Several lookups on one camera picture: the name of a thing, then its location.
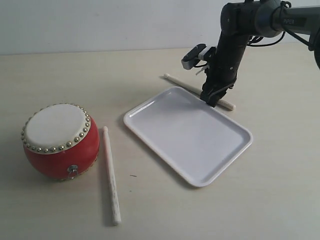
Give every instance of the white table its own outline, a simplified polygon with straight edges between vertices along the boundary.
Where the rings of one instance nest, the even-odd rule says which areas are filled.
[[[159,78],[164,73],[201,87],[204,73],[181,66],[187,51],[0,56],[0,239],[319,239],[320,71],[313,53],[301,43],[246,50],[224,98],[236,110],[221,111],[252,132],[253,144],[212,184],[194,189],[123,124],[127,111],[172,86]],[[24,155],[25,121],[60,102],[82,105],[99,128],[109,127],[119,226],[111,226],[103,154],[65,182],[46,179]]]

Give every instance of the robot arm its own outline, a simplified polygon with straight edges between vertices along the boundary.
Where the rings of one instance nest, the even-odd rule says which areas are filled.
[[[206,81],[200,99],[215,107],[219,99],[232,89],[246,47],[271,46],[280,42],[285,33],[306,44],[320,68],[320,6],[291,7],[288,1],[245,0],[226,4],[220,16],[221,33],[216,47],[199,44],[182,59],[182,66],[205,67]],[[263,38],[273,38],[272,44],[256,45]],[[297,34],[309,35],[309,41]]]

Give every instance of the drumstick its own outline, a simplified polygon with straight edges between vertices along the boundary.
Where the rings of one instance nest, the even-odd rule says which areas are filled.
[[[196,94],[198,96],[200,96],[200,94],[201,94],[201,90],[199,88],[196,88],[196,87],[191,86],[191,85],[189,85],[187,83],[184,83],[184,82],[180,81],[179,79],[177,79],[176,77],[171,76],[168,73],[165,73],[163,75],[163,77],[165,79],[168,79],[171,82],[177,84],[178,86],[183,87],[186,90],[189,90],[190,92],[192,92],[192,93],[194,93],[194,94]],[[217,104],[219,106],[225,107],[226,109],[228,109],[230,111],[233,111],[236,108],[236,106],[234,104],[232,104],[232,103],[230,103],[230,102],[228,102],[226,100],[222,100],[222,99],[220,99]]]
[[[112,201],[113,224],[118,225],[121,223],[121,215],[120,215],[120,207],[119,207],[119,200],[118,200],[114,163],[113,163],[112,152],[111,152],[110,138],[108,134],[108,128],[106,126],[103,127],[103,141],[104,141],[104,149],[105,149],[104,154],[105,154],[106,168],[107,168],[108,177],[109,177],[110,195],[111,195],[111,201]]]

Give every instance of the wall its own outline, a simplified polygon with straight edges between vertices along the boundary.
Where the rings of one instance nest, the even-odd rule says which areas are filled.
[[[215,45],[227,2],[242,0],[0,0],[0,55]]]

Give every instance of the white plastic tray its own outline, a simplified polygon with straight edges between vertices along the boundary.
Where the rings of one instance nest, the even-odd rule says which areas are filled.
[[[125,125],[189,184],[212,183],[252,141],[252,134],[181,87],[129,111]]]

